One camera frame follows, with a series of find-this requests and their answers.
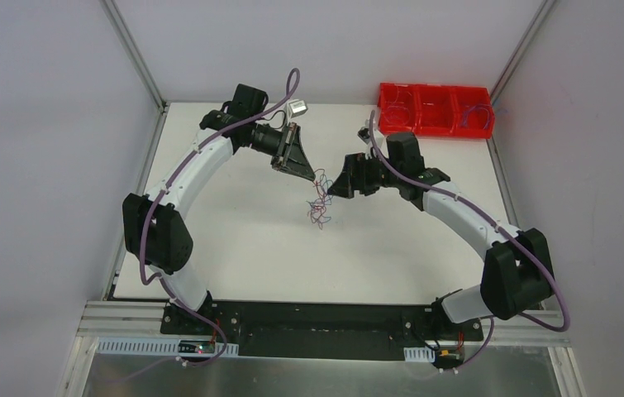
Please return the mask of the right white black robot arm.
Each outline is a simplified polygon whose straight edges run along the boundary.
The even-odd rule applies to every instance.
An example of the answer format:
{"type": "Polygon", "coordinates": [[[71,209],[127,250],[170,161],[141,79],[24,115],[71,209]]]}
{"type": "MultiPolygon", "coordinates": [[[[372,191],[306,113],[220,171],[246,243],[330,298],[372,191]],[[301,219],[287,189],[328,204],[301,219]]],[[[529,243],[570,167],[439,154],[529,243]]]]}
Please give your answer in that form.
{"type": "Polygon", "coordinates": [[[483,261],[477,285],[438,299],[430,317],[435,335],[452,338],[465,322],[477,318],[508,320],[555,295],[550,250],[542,232],[500,223],[466,198],[446,173],[425,165],[413,133],[392,134],[386,154],[380,149],[380,134],[365,127],[358,136],[367,148],[345,156],[329,194],[352,199],[396,189],[419,211],[443,222],[483,261]]]}

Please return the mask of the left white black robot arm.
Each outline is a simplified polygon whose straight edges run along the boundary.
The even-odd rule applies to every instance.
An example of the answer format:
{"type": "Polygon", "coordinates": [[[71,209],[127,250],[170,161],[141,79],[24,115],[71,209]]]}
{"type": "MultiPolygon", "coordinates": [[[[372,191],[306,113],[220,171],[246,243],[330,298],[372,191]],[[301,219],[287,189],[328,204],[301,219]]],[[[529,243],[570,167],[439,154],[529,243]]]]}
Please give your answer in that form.
{"type": "Polygon", "coordinates": [[[269,107],[267,98],[262,90],[238,85],[232,100],[202,118],[195,141],[169,174],[122,203],[125,246],[139,261],[142,283],[159,281],[183,309],[181,322],[193,334],[212,327],[213,312],[203,306],[210,294],[193,264],[194,240],[185,218],[211,177],[238,150],[248,148],[267,155],[273,170],[315,179],[301,128],[293,122],[307,112],[307,104],[286,95],[269,107]]]}

